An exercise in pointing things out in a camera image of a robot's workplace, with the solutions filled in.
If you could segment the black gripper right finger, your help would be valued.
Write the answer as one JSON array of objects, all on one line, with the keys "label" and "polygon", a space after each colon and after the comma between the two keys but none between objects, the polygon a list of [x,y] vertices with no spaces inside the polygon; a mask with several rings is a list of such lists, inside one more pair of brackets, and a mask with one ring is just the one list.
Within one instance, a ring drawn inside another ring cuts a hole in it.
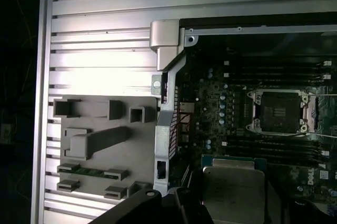
[{"label": "black gripper right finger", "polygon": [[336,217],[307,200],[290,197],[277,179],[269,174],[265,177],[265,223],[336,223]]}]

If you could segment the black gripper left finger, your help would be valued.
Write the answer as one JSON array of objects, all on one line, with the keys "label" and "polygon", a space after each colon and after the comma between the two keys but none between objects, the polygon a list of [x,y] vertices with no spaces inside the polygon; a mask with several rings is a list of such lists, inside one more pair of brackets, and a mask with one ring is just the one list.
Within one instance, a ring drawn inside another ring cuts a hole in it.
[{"label": "black gripper left finger", "polygon": [[203,178],[202,170],[194,170],[187,187],[171,188],[166,196],[142,189],[91,223],[211,223],[201,203]]}]

